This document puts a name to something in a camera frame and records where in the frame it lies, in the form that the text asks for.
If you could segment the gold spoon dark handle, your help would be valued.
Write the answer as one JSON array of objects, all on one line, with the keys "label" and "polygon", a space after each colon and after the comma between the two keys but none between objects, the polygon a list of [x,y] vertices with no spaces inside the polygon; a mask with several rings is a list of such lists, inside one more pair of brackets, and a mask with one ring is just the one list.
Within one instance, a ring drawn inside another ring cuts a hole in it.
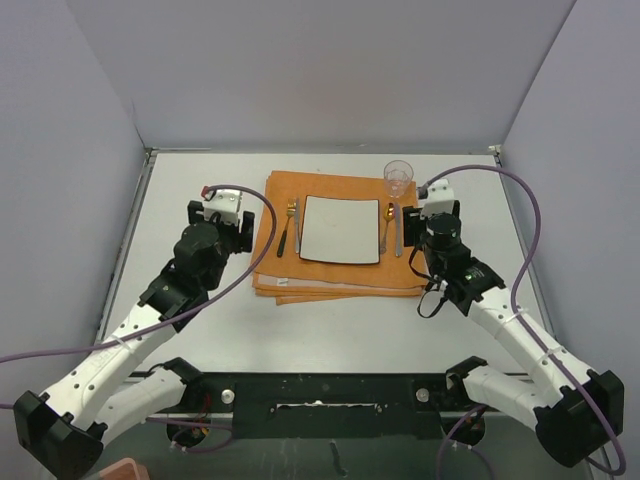
[{"label": "gold spoon dark handle", "polygon": [[278,258],[281,258],[284,254],[287,236],[288,236],[288,227],[291,222],[291,219],[294,217],[296,213],[296,208],[297,208],[297,201],[295,199],[290,199],[287,204],[286,220],[285,220],[284,228],[281,233],[277,252],[276,252],[276,256]]}]

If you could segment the orange cloth napkin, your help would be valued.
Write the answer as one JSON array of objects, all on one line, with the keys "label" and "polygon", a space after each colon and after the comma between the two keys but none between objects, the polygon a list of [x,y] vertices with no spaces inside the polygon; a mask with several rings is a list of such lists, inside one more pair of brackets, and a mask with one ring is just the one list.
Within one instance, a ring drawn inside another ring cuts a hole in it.
[{"label": "orange cloth napkin", "polygon": [[[290,199],[301,200],[301,238],[307,196],[346,200],[379,201],[379,244],[384,228],[383,212],[391,201],[381,179],[327,174],[274,171],[266,181],[270,209],[264,209],[256,236],[256,247],[265,247],[271,233],[274,243],[253,275],[252,285],[259,296],[272,297],[277,305],[319,302],[354,297],[416,297],[426,282],[409,268],[409,249],[395,256],[396,228],[390,223],[387,250],[378,264],[343,265],[303,260],[294,252],[294,217],[288,227],[284,254],[276,256]],[[425,272],[424,258],[413,266]]]}]

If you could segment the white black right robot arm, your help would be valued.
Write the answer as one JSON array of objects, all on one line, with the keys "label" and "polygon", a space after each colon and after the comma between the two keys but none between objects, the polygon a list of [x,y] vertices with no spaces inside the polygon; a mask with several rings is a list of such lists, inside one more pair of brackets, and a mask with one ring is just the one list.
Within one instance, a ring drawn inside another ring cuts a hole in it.
[{"label": "white black right robot arm", "polygon": [[518,306],[504,280],[461,241],[456,210],[428,215],[402,210],[403,242],[422,253],[425,290],[489,333],[529,377],[523,383],[472,356],[446,372],[446,400],[498,410],[535,432],[559,464],[573,467],[623,430],[624,385],[612,371],[596,372],[559,344]]}]

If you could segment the clear drinking glass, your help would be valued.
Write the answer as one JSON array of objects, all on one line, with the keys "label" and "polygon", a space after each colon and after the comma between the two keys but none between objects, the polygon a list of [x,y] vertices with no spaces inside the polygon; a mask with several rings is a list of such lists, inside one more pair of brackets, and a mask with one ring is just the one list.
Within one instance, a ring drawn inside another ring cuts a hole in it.
[{"label": "clear drinking glass", "polygon": [[392,198],[402,197],[413,181],[414,170],[412,166],[404,160],[393,160],[389,162],[383,171],[385,190]]}]

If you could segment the iridescent ornate teaspoon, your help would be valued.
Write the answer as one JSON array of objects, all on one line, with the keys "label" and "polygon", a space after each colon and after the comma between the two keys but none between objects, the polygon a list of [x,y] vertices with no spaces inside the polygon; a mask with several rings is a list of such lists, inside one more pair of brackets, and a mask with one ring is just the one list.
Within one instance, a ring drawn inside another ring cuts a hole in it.
[{"label": "iridescent ornate teaspoon", "polygon": [[383,212],[384,228],[382,230],[379,244],[379,253],[384,254],[387,250],[387,237],[390,223],[395,219],[395,205],[389,202]]}]

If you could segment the white square plate black rim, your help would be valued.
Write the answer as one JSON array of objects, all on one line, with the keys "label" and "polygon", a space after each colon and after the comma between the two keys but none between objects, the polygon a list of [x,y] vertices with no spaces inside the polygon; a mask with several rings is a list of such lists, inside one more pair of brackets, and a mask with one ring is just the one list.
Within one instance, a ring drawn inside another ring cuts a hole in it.
[{"label": "white square plate black rim", "polygon": [[379,201],[307,196],[299,257],[328,264],[378,264]]}]

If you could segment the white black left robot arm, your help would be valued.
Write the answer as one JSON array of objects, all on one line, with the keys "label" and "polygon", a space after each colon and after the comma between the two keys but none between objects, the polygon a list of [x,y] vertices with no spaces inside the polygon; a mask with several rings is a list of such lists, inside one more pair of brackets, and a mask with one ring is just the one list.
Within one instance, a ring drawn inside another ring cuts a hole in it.
[{"label": "white black left robot arm", "polygon": [[180,358],[121,385],[199,313],[229,256],[251,252],[255,216],[240,210],[241,199],[240,191],[224,189],[190,202],[172,259],[99,350],[42,393],[27,391],[14,403],[20,445],[55,478],[83,477],[107,443],[146,416],[201,403],[201,373]]}]

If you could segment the silver table knife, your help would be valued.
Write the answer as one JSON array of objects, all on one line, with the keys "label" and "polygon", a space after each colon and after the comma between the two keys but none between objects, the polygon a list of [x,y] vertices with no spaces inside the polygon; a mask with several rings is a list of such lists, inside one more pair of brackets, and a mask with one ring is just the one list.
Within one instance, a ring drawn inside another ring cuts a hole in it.
[{"label": "silver table knife", "polygon": [[394,204],[395,212],[395,228],[396,228],[396,240],[395,240],[395,256],[400,258],[403,255],[403,227],[402,227],[402,208],[398,203]]},{"label": "silver table knife", "polygon": [[299,197],[297,197],[295,199],[295,212],[294,212],[294,252],[296,254],[300,253],[300,248],[301,248],[301,214],[302,214],[302,207],[301,207],[301,200]]}]

